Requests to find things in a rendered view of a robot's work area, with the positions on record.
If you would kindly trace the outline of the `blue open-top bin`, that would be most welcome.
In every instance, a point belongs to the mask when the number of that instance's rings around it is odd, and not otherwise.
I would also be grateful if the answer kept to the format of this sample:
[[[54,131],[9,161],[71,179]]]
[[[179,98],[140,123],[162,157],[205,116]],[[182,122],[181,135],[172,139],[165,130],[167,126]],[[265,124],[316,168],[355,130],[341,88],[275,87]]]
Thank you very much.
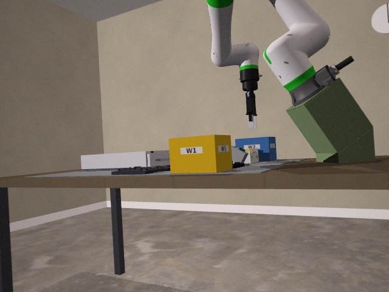
[[[259,161],[277,160],[275,137],[254,137],[235,139],[238,148],[258,148]]]

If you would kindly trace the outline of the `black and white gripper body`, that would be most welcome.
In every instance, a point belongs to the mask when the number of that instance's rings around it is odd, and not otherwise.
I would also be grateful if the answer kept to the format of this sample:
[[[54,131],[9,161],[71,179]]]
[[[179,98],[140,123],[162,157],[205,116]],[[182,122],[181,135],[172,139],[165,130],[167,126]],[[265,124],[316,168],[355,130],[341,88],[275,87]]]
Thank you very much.
[[[251,92],[251,97],[252,97],[252,93],[254,90],[257,90],[258,89],[258,83],[257,82],[254,82],[254,81],[248,81],[248,82],[244,82],[243,83],[243,91],[250,91]]]

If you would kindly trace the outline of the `grey bench mat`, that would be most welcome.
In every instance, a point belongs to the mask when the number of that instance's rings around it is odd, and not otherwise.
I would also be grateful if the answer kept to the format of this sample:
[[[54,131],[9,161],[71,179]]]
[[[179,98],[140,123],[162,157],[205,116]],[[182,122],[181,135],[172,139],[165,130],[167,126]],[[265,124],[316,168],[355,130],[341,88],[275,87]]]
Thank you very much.
[[[263,173],[269,170],[273,170],[282,167],[283,164],[287,164],[294,161],[302,161],[303,159],[277,159],[274,161],[259,161],[245,165],[244,167],[238,167],[232,170],[226,170],[218,173],[171,173],[171,171],[164,171],[162,173],[149,173],[138,175],[200,175],[200,174],[234,174],[234,173]],[[68,177],[68,176],[134,176],[134,175],[112,175],[111,172],[118,171],[118,169],[99,169],[88,171],[76,171],[66,173],[54,173],[48,175],[26,176],[25,178],[33,177]]]

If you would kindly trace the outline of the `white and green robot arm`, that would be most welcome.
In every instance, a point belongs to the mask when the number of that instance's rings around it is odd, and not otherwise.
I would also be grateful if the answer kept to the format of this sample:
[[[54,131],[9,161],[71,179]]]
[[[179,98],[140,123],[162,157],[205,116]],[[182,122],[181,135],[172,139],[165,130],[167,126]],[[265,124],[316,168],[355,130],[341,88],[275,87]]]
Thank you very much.
[[[305,0],[269,0],[288,31],[271,43],[263,58],[291,95],[297,106],[333,83],[340,70],[352,63],[352,56],[337,65],[315,72],[308,60],[330,37],[328,24]],[[212,28],[212,62],[219,67],[238,65],[240,82],[258,82],[259,49],[251,42],[231,44],[233,0],[207,0]]]

